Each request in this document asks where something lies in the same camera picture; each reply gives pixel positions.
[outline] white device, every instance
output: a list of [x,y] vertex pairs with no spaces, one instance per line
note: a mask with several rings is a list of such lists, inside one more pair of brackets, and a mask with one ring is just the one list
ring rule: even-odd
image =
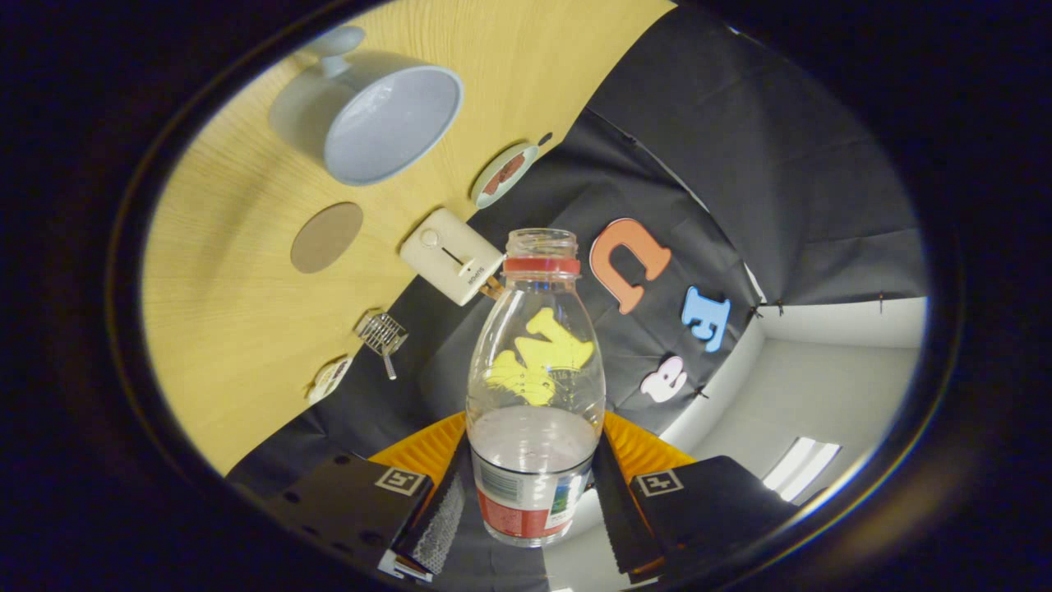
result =
[[412,230],[399,256],[460,307],[504,261],[489,241],[445,208],[436,209]]

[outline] white wall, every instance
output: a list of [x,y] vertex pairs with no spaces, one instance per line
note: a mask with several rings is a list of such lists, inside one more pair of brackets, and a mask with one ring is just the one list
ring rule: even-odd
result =
[[720,365],[702,390],[708,399],[697,397],[691,402],[687,409],[665,429],[661,440],[683,451],[696,448],[720,422],[724,411],[734,403],[739,391],[756,365],[765,340],[763,328],[758,324],[750,323],[730,355]]
[[901,299],[881,303],[762,307],[756,319],[769,340],[869,346],[919,348],[928,314],[928,299]]
[[720,423],[691,451],[730,456],[764,477],[796,436],[843,446],[796,498],[806,501],[878,445],[906,394],[915,348],[864,348],[768,339]]

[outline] black fabric backdrop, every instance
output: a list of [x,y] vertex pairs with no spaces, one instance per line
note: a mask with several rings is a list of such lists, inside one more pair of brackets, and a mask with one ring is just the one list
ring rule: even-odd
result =
[[920,232],[879,139],[807,73],[706,13],[659,20],[589,108],[705,202],[768,303],[927,293]]
[[[672,249],[654,281],[626,248],[614,250],[614,266],[646,289],[628,315],[587,264],[592,241],[622,217]],[[654,433],[715,372],[760,304],[743,257],[770,303],[925,293],[916,223],[878,142],[805,73],[695,9],[676,8],[651,27],[564,142],[468,223],[502,249],[519,227],[576,232],[578,289],[603,354],[608,409]],[[691,285],[731,302],[719,352],[705,353],[680,322]],[[261,444],[229,481],[272,495],[333,454],[369,456],[462,411],[469,359],[491,306],[477,295],[457,307],[413,279],[388,311],[409,331],[393,356],[399,380],[387,381],[380,358],[363,349],[332,394]],[[655,404],[639,386],[671,354],[683,358],[689,380]],[[469,479],[464,487],[465,517],[436,584],[546,590],[541,552],[491,539]]]

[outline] small plate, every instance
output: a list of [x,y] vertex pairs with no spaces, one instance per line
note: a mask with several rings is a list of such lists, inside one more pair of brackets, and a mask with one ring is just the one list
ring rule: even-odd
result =
[[471,186],[471,200],[480,209],[488,207],[500,199],[526,173],[537,160],[539,149],[535,144],[523,142],[497,155],[482,170]]

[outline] red bottle cap ring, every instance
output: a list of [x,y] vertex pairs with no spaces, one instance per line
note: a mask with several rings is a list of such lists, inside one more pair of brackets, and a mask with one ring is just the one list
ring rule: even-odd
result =
[[504,271],[544,271],[581,274],[581,261],[576,259],[509,258],[504,260]]

